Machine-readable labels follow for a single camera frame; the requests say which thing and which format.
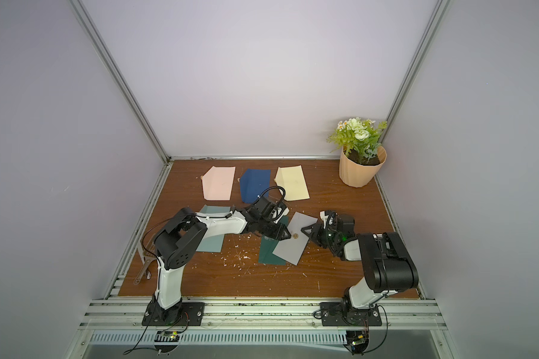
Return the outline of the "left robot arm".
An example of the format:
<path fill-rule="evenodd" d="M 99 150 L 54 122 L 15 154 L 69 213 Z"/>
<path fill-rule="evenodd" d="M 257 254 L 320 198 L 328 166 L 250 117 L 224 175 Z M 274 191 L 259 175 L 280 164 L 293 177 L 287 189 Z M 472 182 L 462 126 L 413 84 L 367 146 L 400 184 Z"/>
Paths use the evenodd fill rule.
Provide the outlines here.
<path fill-rule="evenodd" d="M 143 326 L 174 325 L 182 316 L 182 281 L 186 264 L 206 238 L 254 233 L 277 241 L 291 238 L 280 222 L 288 212 L 286 191 L 275 185 L 244 208 L 207 215 L 184 207 L 154 236 L 157 288 L 145 311 Z"/>

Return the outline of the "grey envelope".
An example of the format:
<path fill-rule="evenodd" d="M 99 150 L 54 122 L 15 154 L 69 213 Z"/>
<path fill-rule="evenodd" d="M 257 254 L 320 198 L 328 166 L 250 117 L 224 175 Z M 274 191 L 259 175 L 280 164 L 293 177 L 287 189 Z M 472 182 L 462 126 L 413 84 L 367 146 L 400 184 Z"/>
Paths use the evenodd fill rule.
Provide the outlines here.
<path fill-rule="evenodd" d="M 316 218 L 296 212 L 287 226 L 291 238 L 279 241 L 272 253 L 293 265 L 297 265 L 308 242 L 308 236 L 302 232 L 302 229 L 316 223 Z"/>

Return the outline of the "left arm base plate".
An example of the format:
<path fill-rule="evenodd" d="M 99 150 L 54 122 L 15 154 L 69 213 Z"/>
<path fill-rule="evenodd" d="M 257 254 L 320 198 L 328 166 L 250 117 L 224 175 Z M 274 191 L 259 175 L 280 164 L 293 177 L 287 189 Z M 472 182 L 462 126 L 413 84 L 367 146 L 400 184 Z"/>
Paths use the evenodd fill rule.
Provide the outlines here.
<path fill-rule="evenodd" d="M 204 302 L 180 301 L 169 309 L 163 309 L 152 301 L 146 308 L 142 326 L 200 326 L 204 312 Z"/>

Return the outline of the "navy blue envelope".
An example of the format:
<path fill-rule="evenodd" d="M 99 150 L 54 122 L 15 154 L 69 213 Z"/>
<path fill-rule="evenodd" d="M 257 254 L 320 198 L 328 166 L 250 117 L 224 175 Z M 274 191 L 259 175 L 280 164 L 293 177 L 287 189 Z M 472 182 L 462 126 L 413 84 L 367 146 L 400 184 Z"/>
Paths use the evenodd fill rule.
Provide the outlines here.
<path fill-rule="evenodd" d="M 270 186 L 271 170 L 246 169 L 239 180 L 243 203 L 253 203 Z"/>

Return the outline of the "aluminium front rail frame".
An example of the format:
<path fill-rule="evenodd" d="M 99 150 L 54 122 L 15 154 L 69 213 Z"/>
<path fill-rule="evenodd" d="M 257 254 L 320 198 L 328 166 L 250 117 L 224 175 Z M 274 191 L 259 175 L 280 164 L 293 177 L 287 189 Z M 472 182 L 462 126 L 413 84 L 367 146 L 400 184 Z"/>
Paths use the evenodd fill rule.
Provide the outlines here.
<path fill-rule="evenodd" d="M 294 297 L 185 297 L 184 304 L 202 303 L 201 330 L 321 328 L 313 312 L 335 298 Z M 111 297 L 93 300 L 80 329 L 141 329 L 148 297 Z M 446 330 L 446 321 L 434 300 L 383 299 L 381 318 L 394 330 Z"/>

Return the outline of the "teal envelope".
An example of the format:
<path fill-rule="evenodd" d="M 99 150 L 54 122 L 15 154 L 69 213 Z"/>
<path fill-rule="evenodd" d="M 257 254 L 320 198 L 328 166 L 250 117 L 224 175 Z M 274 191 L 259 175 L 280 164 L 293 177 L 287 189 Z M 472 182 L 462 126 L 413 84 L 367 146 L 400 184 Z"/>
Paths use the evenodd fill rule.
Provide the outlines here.
<path fill-rule="evenodd" d="M 208 215 L 219 215 L 222 213 L 227 213 L 230 211 L 229 206 L 208 206 L 204 205 L 200 210 L 203 214 Z M 209 253 L 220 253 L 222 251 L 224 241 L 224 235 L 218 236 L 209 236 L 208 238 L 203 238 L 200 245 L 197 247 L 197 252 L 209 252 Z"/>

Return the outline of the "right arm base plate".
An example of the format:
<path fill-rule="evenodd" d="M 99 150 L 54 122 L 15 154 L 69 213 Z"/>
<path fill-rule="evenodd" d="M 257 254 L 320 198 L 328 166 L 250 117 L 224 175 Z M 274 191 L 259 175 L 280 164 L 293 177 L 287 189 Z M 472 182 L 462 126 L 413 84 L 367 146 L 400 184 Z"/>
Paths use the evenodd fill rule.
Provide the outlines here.
<path fill-rule="evenodd" d="M 321 321 L 322 326 L 380 327 L 382 318 L 375 309 L 356 309 L 342 302 L 321 302 L 320 308 L 313 312 L 313 317 Z"/>

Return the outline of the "cream yellow envelope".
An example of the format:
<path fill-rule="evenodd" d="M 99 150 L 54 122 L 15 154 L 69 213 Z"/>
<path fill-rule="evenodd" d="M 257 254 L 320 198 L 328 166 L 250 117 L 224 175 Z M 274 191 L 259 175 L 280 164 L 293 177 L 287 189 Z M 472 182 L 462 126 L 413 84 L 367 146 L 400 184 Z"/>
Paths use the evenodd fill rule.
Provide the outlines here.
<path fill-rule="evenodd" d="M 275 183 L 286 191 L 286 201 L 310 199 L 301 165 L 278 168 Z"/>

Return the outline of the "pink envelope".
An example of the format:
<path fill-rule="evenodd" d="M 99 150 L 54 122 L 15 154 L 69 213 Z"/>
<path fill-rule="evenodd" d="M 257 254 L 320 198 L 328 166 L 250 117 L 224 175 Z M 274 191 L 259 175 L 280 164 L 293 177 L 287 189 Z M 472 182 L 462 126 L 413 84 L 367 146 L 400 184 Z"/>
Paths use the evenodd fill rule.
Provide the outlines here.
<path fill-rule="evenodd" d="M 235 167 L 212 166 L 202 179 L 203 196 L 208 201 L 226 201 L 231 199 Z"/>

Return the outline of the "ribbed terracotta plant pot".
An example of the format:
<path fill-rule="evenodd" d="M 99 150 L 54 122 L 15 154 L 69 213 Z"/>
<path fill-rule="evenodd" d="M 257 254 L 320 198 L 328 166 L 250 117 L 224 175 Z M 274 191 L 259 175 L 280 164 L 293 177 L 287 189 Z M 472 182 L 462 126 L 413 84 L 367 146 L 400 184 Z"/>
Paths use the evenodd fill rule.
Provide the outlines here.
<path fill-rule="evenodd" d="M 387 153 L 383 146 L 377 148 L 377 157 L 380 162 L 378 165 L 360 165 L 341 152 L 339 164 L 341 181 L 350 187 L 364 187 L 371 182 L 386 161 Z"/>

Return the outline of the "green plant white flowers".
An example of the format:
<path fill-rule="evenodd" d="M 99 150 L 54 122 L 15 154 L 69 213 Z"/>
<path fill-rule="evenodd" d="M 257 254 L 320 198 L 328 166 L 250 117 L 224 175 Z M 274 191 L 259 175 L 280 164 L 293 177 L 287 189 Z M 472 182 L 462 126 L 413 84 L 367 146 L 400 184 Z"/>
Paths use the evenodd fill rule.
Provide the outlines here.
<path fill-rule="evenodd" d="M 386 121 L 376 124 L 370 119 L 350 118 L 340 121 L 327 141 L 342 149 L 350 161 L 358 165 L 374 166 L 380 164 L 377 149 L 386 127 Z"/>

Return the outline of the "dark green envelope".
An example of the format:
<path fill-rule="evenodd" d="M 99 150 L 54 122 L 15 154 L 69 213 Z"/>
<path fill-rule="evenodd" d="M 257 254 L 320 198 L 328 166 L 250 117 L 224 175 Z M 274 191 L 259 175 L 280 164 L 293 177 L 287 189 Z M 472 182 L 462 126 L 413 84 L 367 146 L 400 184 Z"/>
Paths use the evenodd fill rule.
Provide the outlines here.
<path fill-rule="evenodd" d="M 277 240 L 262 236 L 258 262 L 265 265 L 285 266 L 287 261 L 273 253 L 277 245 Z"/>

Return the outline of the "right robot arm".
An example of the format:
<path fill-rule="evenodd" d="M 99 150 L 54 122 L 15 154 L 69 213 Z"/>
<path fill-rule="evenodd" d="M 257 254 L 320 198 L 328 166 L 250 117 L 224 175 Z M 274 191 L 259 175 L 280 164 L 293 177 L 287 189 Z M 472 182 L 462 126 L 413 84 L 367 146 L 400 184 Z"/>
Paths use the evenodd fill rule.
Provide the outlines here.
<path fill-rule="evenodd" d="M 357 233 L 352 216 L 333 210 L 321 212 L 320 220 L 301 231 L 334 257 L 362 264 L 360 281 L 339 302 L 322 302 L 313 313 L 324 326 L 381 326 L 379 302 L 419 284 L 416 266 L 396 232 Z"/>

